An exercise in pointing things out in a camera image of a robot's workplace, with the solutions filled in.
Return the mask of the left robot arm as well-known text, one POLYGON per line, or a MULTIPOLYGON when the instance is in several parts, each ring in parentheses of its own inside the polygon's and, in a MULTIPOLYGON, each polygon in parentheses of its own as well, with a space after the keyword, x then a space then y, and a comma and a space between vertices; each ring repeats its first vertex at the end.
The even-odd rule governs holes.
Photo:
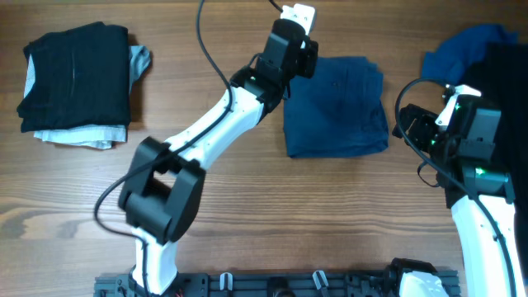
POLYGON ((318 43, 313 23, 274 21, 265 49, 230 79, 222 98, 197 122, 163 142, 148 137, 134 153, 118 206, 136 238, 131 289, 162 296, 176 280, 177 242, 194 221, 207 169, 242 134, 290 95, 290 81, 311 78, 318 43))

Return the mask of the navy blue shorts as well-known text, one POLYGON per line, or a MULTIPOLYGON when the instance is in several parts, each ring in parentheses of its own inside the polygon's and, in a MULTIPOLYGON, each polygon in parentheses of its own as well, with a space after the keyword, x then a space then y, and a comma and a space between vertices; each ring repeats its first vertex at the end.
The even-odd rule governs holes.
POLYGON ((366 57, 319 57, 311 78, 291 81, 284 103, 290 158, 354 158, 389 147, 384 75, 366 57))

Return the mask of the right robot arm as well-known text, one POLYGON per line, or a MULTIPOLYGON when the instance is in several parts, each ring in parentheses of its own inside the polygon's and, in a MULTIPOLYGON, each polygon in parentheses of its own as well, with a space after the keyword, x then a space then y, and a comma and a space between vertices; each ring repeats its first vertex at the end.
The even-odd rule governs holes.
POLYGON ((479 92, 446 93, 440 114, 395 105, 395 135, 436 170, 460 239, 470 296, 523 296, 513 178, 492 155, 502 113, 479 92))

